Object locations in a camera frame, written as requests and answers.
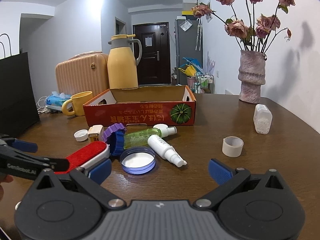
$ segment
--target ceramic vase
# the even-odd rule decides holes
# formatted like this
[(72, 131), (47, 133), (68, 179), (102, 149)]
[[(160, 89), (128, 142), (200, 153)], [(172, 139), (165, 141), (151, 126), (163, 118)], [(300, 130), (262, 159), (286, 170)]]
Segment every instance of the ceramic vase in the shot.
[(241, 81), (241, 101), (258, 104), (261, 85), (266, 83), (266, 55), (258, 51), (241, 51), (238, 79)]

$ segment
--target green pumpkin illustration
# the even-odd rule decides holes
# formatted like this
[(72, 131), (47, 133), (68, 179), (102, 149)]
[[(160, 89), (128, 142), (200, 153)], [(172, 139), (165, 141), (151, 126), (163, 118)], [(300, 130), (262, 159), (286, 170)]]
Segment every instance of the green pumpkin illustration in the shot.
[(178, 104), (175, 105), (170, 111), (171, 120), (177, 124), (183, 124), (191, 118), (192, 109), (189, 105)]

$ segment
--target transparent green bottle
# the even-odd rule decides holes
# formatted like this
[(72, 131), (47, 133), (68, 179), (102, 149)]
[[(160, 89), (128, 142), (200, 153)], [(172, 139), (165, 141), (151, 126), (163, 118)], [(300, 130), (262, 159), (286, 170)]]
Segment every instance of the transparent green bottle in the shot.
[(124, 149), (146, 145), (148, 144), (149, 137), (154, 134), (163, 138), (177, 133), (176, 127), (168, 127), (167, 125), (156, 125), (156, 127), (158, 128), (150, 128), (139, 132), (126, 133), (124, 135)]

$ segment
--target cardboard box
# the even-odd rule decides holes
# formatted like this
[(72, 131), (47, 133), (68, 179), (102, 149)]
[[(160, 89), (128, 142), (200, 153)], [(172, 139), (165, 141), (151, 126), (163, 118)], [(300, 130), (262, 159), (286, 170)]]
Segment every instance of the cardboard box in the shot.
[(114, 123), (165, 123), (169, 126), (195, 123), (196, 99), (188, 86), (108, 89), (84, 104), (88, 126)]

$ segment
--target human hand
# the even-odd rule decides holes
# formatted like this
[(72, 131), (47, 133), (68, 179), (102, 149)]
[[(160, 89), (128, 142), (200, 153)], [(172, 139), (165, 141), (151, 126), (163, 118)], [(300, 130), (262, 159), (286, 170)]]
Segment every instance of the human hand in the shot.
[[(10, 183), (12, 181), (13, 181), (13, 177), (11, 175), (7, 175), (2, 181), (0, 181), (0, 184), (1, 183)], [(3, 198), (3, 194), (4, 194), (4, 190), (3, 190), (3, 187), (0, 185), (0, 201)]]

